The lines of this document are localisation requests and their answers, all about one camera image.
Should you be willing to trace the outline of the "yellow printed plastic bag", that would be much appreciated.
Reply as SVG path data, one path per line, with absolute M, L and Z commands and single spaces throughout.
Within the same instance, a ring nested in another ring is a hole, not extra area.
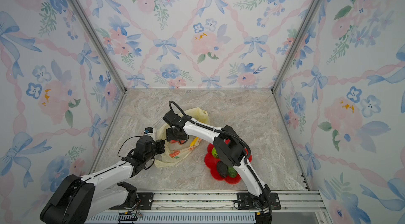
M 204 124 L 209 124 L 210 119 L 208 116 L 207 111 L 202 110 L 201 108 L 193 108 L 186 110 L 185 113 L 192 118 L 196 119 L 198 122 L 204 123 Z M 195 136 L 190 136 L 188 138 L 188 141 L 186 143 L 184 142 L 165 142 L 165 153 L 161 155 L 157 155 L 155 157 L 155 162 L 154 165 L 157 168 L 167 168 L 167 167 L 172 167 L 175 166 L 177 163 L 181 162 L 182 160 L 186 159 L 195 148 L 190 148 L 190 144 L 193 141 Z

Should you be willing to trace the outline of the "yellow banana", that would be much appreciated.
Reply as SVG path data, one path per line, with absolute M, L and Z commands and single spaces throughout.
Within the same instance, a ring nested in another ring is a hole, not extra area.
M 195 137 L 189 147 L 194 148 L 194 147 L 198 146 L 200 144 L 200 142 L 201 142 L 201 139 L 199 137 Z

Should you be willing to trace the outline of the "green bell pepper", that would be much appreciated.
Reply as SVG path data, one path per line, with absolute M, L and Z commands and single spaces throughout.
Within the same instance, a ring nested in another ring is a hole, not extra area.
M 218 153 L 215 148 L 212 149 L 212 156 L 216 159 L 219 159 Z

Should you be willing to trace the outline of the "red flower-shaped plate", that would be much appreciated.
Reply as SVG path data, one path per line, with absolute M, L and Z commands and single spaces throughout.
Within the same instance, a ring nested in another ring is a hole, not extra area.
M 209 144 L 207 147 L 207 154 L 204 159 L 205 166 L 210 169 L 211 176 L 217 181 L 225 181 L 230 185 L 236 185 L 241 182 L 242 178 L 238 174 L 236 178 L 230 178 L 227 176 L 226 178 L 221 178 L 216 170 L 216 165 L 220 161 L 220 159 L 216 159 L 212 156 L 212 149 L 214 148 L 213 144 Z

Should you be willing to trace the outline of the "dark avocado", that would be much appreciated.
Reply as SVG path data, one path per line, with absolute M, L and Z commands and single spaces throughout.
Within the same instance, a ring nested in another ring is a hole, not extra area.
M 216 170 L 221 178 L 226 178 L 228 176 L 228 166 L 222 161 L 217 163 Z

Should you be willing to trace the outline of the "green ribbed fruit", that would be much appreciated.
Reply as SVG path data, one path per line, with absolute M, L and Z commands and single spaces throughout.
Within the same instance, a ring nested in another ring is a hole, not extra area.
M 227 174 L 230 178 L 236 178 L 238 176 L 237 171 L 233 167 L 227 167 Z

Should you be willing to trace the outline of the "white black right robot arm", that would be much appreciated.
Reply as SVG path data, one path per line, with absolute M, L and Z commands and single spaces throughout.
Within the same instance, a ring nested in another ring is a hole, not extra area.
M 232 167 L 246 184 L 255 207 L 271 209 L 269 186 L 263 182 L 251 166 L 251 150 L 231 127 L 217 128 L 198 122 L 184 114 L 179 116 L 173 111 L 167 112 L 163 120 L 169 125 L 169 141 L 182 141 L 189 136 L 196 136 L 212 144 L 220 161 Z

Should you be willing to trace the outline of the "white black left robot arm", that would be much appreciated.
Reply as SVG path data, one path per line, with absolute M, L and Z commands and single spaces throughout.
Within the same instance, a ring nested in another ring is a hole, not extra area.
M 126 180 L 145 170 L 147 163 L 164 151 L 163 140 L 143 135 L 116 164 L 81 177 L 67 176 L 43 208 L 40 220 L 46 224 L 83 224 L 110 208 L 136 209 L 142 201 L 137 188 Z

